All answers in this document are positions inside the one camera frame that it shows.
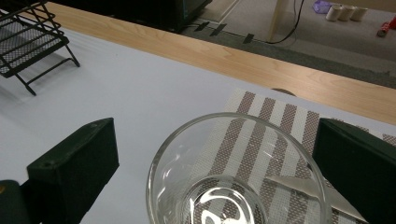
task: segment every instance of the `wooden table edge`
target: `wooden table edge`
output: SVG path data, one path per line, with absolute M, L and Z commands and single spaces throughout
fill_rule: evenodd
M 48 2 L 62 27 L 396 124 L 396 90 Z

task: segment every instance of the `clear drinking glass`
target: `clear drinking glass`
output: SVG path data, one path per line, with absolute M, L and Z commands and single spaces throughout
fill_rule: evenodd
M 312 180 L 316 197 L 267 177 Z M 218 113 L 173 132 L 149 170 L 152 224 L 330 223 L 319 168 L 289 134 L 256 117 Z

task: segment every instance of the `black wire rack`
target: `black wire rack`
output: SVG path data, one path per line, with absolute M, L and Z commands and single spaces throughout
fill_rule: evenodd
M 67 61 L 74 62 L 78 67 L 79 62 L 67 46 L 69 40 L 59 30 L 61 24 L 55 22 L 55 15 L 48 12 L 45 6 L 47 1 L 32 5 L 18 2 L 9 0 L 0 9 L 0 75 L 6 78 L 17 77 L 35 95 L 29 86 L 32 82 Z M 62 47 L 67 48 L 70 58 L 61 60 L 28 81 L 19 75 L 20 71 Z

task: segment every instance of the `placemat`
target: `placemat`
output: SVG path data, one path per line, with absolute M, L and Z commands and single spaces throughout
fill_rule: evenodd
M 287 104 L 241 89 L 236 89 L 233 92 L 224 112 L 249 114 L 265 119 L 280 127 L 284 132 L 291 134 L 309 154 L 312 154 L 313 151 L 319 119 L 330 118 L 325 114 L 319 114 L 297 105 Z M 285 148 L 277 146 L 275 133 L 257 130 L 255 126 L 243 129 L 242 126 L 244 125 L 253 124 L 238 119 L 218 124 L 207 140 L 205 150 L 198 159 L 200 162 L 194 164 L 191 178 L 199 173 L 237 176 L 249 183 L 250 186 L 260 189 L 262 202 L 266 203 L 264 206 L 266 213 L 270 214 L 270 217 L 276 217 L 276 221 L 279 221 L 279 223 L 319 223 L 318 216 L 315 215 L 319 213 L 316 200 L 312 200 L 310 197 L 303 197 L 302 200 L 301 196 L 295 197 L 289 192 L 283 192 L 277 186 L 267 183 L 264 175 L 262 175 L 291 175 L 299 178 L 310 178 L 311 174 L 306 171 L 304 164 L 293 156 L 286 156 Z M 364 127 L 360 128 L 396 146 L 395 136 Z M 266 148 L 262 152 L 263 142 L 270 142 L 274 147 Z M 246 150 L 233 150 L 234 148 L 245 148 Z M 271 153 L 271 159 L 256 162 L 256 158 L 260 156 L 259 153 Z M 212 186 L 205 186 L 204 188 L 213 188 L 217 184 L 217 181 L 213 181 L 209 183 Z M 215 211 L 215 213 L 218 211 L 218 214 L 227 213 L 228 216 L 232 216 L 232 213 L 236 213 L 232 204 L 208 204 L 207 206 L 210 206 L 210 210 Z M 200 223 L 198 219 L 199 217 L 194 218 L 194 223 Z M 333 209 L 332 223 L 363 222 Z
M 310 154 L 312 154 L 314 148 L 319 119 L 330 118 L 325 114 L 319 114 L 297 105 L 287 104 L 241 89 L 236 89 L 234 91 L 224 108 L 224 112 L 249 114 L 268 120 L 279 126 L 280 129 L 286 133 L 290 133 Z M 369 130 L 361 126 L 358 127 L 396 146 L 395 136 L 384 134 L 376 130 Z M 333 209 L 332 223 L 347 224 L 362 222 Z

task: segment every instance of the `black object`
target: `black object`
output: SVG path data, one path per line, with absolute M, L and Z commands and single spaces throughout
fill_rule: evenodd
M 21 2 L 23 1 L 7 0 L 0 5 L 2 8 L 15 10 L 0 13 L 0 75 L 6 78 L 15 76 L 35 95 L 29 84 L 67 61 L 73 61 L 76 66 L 79 66 L 79 62 L 67 46 L 69 40 L 59 30 L 61 25 L 53 20 L 55 15 L 49 13 L 45 7 L 47 1 L 32 5 Z M 62 47 L 66 47 L 71 58 L 60 61 L 29 81 L 19 75 L 23 69 Z
M 244 39 L 244 44 L 248 44 L 253 40 L 254 35 L 253 34 L 248 34 L 247 37 Z
M 30 224 L 20 185 L 17 181 L 0 181 L 0 223 Z
M 180 31 L 212 0 L 52 0 L 123 21 Z
M 194 32 L 204 30 L 204 28 L 205 28 L 209 23 L 210 23 L 210 21 L 206 21 L 206 22 L 201 23 L 201 24 L 194 30 Z
M 118 167 L 113 119 L 82 126 L 28 165 L 29 180 L 21 186 L 21 194 L 30 224 L 79 223 Z M 17 190 L 10 193 L 15 200 L 20 195 Z M 7 213 L 0 216 L 0 223 L 22 223 L 14 217 L 18 212 L 8 210 L 13 202 L 2 199 L 0 195 L 0 206 Z M 14 207 L 23 207 L 18 202 Z
M 334 119 L 320 119 L 313 158 L 371 224 L 396 223 L 396 147 Z
M 226 25 L 227 25 L 226 23 L 220 24 L 220 25 L 218 26 L 218 28 L 216 28 L 216 30 L 214 30 L 214 31 L 212 32 L 212 34 L 210 34 L 210 36 L 218 35 L 218 34 L 224 29 L 224 27 L 225 27 Z

